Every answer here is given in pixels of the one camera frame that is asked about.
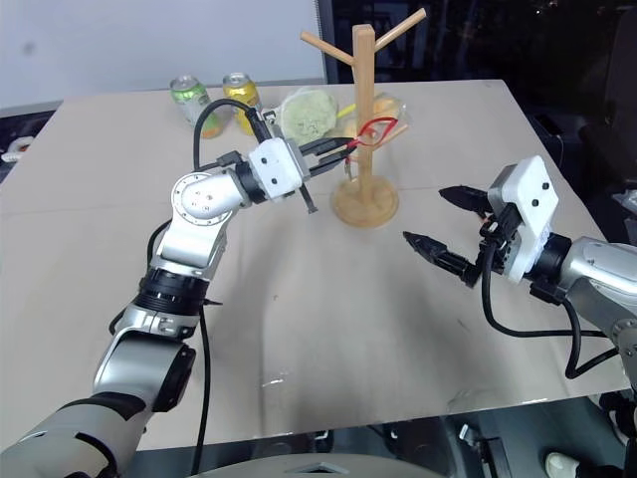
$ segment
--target wooden mug tree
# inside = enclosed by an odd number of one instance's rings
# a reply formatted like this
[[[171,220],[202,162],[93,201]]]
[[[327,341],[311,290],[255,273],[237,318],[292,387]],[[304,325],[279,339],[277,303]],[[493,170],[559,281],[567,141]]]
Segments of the wooden mug tree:
[[[311,33],[301,33],[301,39],[305,42],[351,66],[354,76],[357,130],[361,130],[373,118],[375,53],[425,16],[425,10],[421,8],[378,40],[371,25],[354,25],[351,28],[353,56]],[[371,159],[375,149],[387,144],[406,129],[405,124],[389,134],[383,142],[370,146],[360,145],[357,148],[358,175],[352,181],[342,182],[331,197],[331,205],[340,220],[352,226],[375,227],[384,224],[394,215],[398,208],[398,194],[387,179],[372,175]]]

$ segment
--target white wall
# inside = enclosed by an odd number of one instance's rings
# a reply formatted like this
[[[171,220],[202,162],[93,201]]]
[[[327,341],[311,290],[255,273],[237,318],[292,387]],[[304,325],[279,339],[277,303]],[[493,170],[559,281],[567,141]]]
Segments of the white wall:
[[[322,78],[313,0],[0,0],[0,109],[68,96]]]

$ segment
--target soda can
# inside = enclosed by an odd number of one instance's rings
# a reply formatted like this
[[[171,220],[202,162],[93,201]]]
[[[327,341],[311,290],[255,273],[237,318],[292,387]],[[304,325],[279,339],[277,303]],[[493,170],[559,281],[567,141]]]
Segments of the soda can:
[[[206,106],[210,105],[210,97],[204,86],[192,75],[183,75],[170,82],[170,95],[181,108],[188,122],[195,126],[199,115]],[[203,124],[201,135],[213,137],[221,132],[222,125],[219,117],[210,114]]]
[[[226,95],[226,98],[245,103],[250,107],[256,108],[258,111],[262,109],[257,86],[245,73],[231,73],[230,75],[226,75],[223,78],[223,93]],[[247,134],[253,134],[246,114],[238,108],[234,108],[234,112],[235,120],[241,129]]]

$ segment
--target wooden mug tree branch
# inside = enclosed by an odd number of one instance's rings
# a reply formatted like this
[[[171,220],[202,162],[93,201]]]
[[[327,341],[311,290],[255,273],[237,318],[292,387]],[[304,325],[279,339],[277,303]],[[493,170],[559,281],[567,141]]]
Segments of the wooden mug tree branch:
[[[373,118],[375,53],[423,20],[425,16],[425,10],[421,8],[378,40],[375,39],[375,32],[371,25],[354,25],[351,29],[353,56],[311,33],[301,33],[301,39],[305,42],[351,66],[354,76],[358,130],[361,130]],[[394,215],[398,208],[398,195],[387,179],[372,175],[371,160],[376,149],[387,144],[406,129],[405,124],[396,129],[382,143],[374,146],[360,145],[357,148],[358,175],[353,181],[344,181],[334,192],[331,201],[334,212],[343,222],[358,227],[375,227],[387,222]]]

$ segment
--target green soda can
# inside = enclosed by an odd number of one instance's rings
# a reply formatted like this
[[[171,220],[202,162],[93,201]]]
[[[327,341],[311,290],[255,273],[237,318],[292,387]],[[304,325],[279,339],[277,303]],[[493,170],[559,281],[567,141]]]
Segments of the green soda can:
[[[195,126],[203,109],[210,105],[210,97],[204,86],[192,75],[183,75],[170,82],[170,95],[179,105],[188,122]],[[222,125],[214,113],[208,115],[201,135],[214,137],[221,132]]]

